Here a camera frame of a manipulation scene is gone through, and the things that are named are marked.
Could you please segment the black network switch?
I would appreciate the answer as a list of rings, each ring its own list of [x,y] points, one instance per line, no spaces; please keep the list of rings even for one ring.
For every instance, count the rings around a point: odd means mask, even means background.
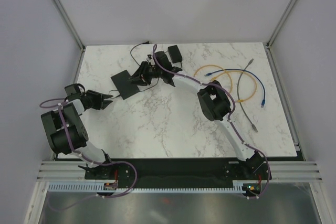
[[[127,70],[123,70],[110,77],[123,100],[140,92],[138,86],[131,83],[130,77]]]

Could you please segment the black power adapter box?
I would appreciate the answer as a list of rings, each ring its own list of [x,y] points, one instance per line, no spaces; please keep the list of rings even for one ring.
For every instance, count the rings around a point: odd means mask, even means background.
[[[171,57],[172,63],[179,63],[183,61],[178,45],[169,46],[167,49]]]

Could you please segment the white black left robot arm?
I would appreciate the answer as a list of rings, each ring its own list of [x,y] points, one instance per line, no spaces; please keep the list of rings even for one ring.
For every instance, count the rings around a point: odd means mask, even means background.
[[[65,92],[65,98],[49,99],[39,105],[42,109],[50,109],[41,115],[41,121],[51,150],[55,154],[72,154],[89,168],[97,167],[96,171],[103,179],[111,178],[115,166],[104,150],[89,141],[80,117],[89,109],[106,109],[112,103],[113,96],[86,90],[80,83],[66,86]]]

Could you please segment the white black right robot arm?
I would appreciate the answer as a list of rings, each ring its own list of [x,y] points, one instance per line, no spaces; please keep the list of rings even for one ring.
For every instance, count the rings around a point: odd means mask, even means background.
[[[262,167],[265,173],[270,175],[270,165],[266,155],[244,140],[242,131],[232,119],[232,113],[236,109],[234,99],[218,81],[203,83],[188,76],[181,68],[173,66],[162,51],[153,52],[152,59],[153,64],[149,61],[141,62],[139,68],[130,77],[132,84],[148,86],[152,79],[157,78],[173,87],[191,89],[197,94],[203,115],[209,121],[215,122],[229,140],[236,157],[242,163],[241,175],[246,179],[252,179],[261,173]]]

